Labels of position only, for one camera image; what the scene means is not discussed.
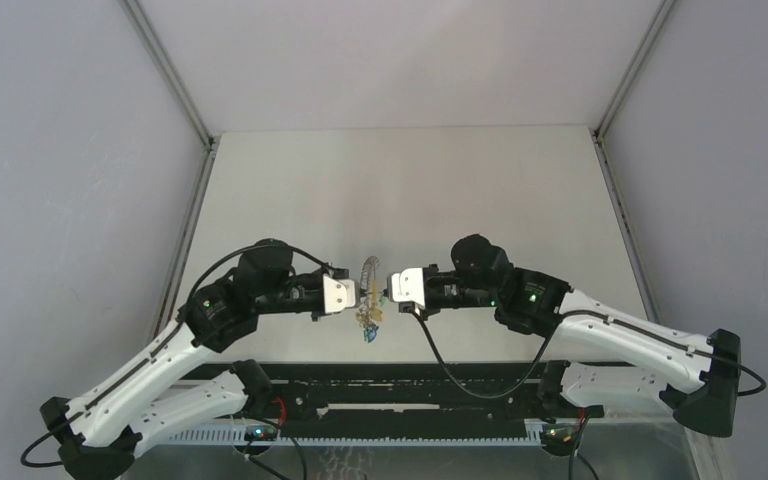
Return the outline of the keyring with coloured keys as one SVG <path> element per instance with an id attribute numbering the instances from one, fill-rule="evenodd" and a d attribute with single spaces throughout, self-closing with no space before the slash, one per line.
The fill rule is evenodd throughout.
<path id="1" fill-rule="evenodd" d="M 355 318 L 363 332 L 365 343 L 372 343 L 378 334 L 383 314 L 380 308 L 381 292 L 377 282 L 377 268 L 379 259 L 376 256 L 368 257 L 361 269 L 358 281 L 359 301 Z"/>

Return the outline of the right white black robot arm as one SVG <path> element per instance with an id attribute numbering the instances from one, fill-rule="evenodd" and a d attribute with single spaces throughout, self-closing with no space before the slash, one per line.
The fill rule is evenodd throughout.
<path id="1" fill-rule="evenodd" d="M 391 274 L 390 301 L 422 320 L 443 309 L 491 308 L 511 331 L 576 342 L 622 361 L 610 370 L 569 363 L 561 377 L 538 388 L 547 414 L 616 401 L 668 410 L 680 425 L 704 435 L 733 434 L 741 376 L 737 334 L 693 334 L 636 318 L 564 280 L 515 266 L 480 234 L 459 239 L 450 258 L 451 271 L 430 264 Z"/>

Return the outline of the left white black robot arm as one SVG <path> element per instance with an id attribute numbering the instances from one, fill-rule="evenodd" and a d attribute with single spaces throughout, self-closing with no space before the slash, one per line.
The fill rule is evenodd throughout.
<path id="1" fill-rule="evenodd" d="M 265 414 L 272 382 L 254 360 L 171 397 L 163 394 L 194 369 L 254 333 L 264 315 L 308 313 L 317 320 L 357 306 L 361 290 L 347 270 L 316 257 L 298 274 L 299 248 L 264 239 L 211 265 L 177 316 L 124 366 L 86 393 L 53 397 L 40 408 L 57 465 L 73 479 L 117 479 L 164 440 L 208 420 Z"/>

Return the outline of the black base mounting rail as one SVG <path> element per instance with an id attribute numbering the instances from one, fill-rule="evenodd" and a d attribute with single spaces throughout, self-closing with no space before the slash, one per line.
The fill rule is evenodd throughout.
<path id="1" fill-rule="evenodd" d="M 513 433 L 520 422 L 575 428 L 601 406 L 576 407 L 560 394 L 560 365 L 543 363 L 534 377 L 498 399 L 464 393 L 431 363 L 265 363 L 272 397 L 261 417 L 282 423 L 285 436 L 431 438 Z"/>

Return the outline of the right aluminium frame post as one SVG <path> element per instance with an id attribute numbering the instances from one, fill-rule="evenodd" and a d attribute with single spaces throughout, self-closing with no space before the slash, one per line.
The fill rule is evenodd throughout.
<path id="1" fill-rule="evenodd" d="M 590 130 L 616 222 L 630 261 L 641 298 L 644 318 L 661 322 L 657 294 L 653 290 L 651 263 L 645 246 L 645 230 L 641 202 L 642 189 L 633 185 L 632 135 L 639 129 L 631 125 L 640 81 L 669 29 L 680 1 L 660 1 L 633 54 L 623 70 L 596 127 Z"/>

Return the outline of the aluminium frame post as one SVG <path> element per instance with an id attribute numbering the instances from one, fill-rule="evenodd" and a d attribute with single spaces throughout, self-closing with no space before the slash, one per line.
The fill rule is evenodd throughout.
<path id="1" fill-rule="evenodd" d="M 149 329 L 149 336 L 154 337 L 174 319 L 176 300 L 182 292 L 187 256 L 193 242 L 195 227 L 215 159 L 216 139 L 210 133 L 145 3 L 122 1 L 120 6 L 163 85 L 164 98 L 171 102 L 172 119 L 181 126 L 180 130 L 163 144 L 169 147 L 174 140 L 183 144 L 174 148 L 173 151 L 184 155 L 178 169 L 187 180 L 185 185 L 175 189 L 181 200 L 173 208 L 177 227 L 173 236 L 170 261 L 162 283 L 157 313 Z"/>
<path id="2" fill-rule="evenodd" d="M 657 294 L 653 290 L 651 263 L 645 246 L 645 230 L 641 202 L 642 189 L 633 185 L 632 135 L 639 129 L 631 125 L 640 81 L 669 29 L 680 1 L 660 1 L 633 54 L 623 70 L 596 127 L 590 130 L 616 222 L 630 261 L 641 298 L 644 318 L 661 322 Z"/>

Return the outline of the left aluminium frame post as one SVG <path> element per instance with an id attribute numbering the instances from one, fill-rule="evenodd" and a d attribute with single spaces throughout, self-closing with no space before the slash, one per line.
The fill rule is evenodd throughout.
<path id="1" fill-rule="evenodd" d="M 187 180 L 185 185 L 175 189 L 181 200 L 173 208 L 177 227 L 173 236 L 170 261 L 162 283 L 157 313 L 149 329 L 149 336 L 154 337 L 174 319 L 176 300 L 182 292 L 187 256 L 193 242 L 195 227 L 215 159 L 216 139 L 210 133 L 145 3 L 122 1 L 120 6 L 163 85 L 164 98 L 171 102 L 172 119 L 181 126 L 180 130 L 163 144 L 169 147 L 174 140 L 183 144 L 174 148 L 173 151 L 184 155 L 178 169 Z"/>

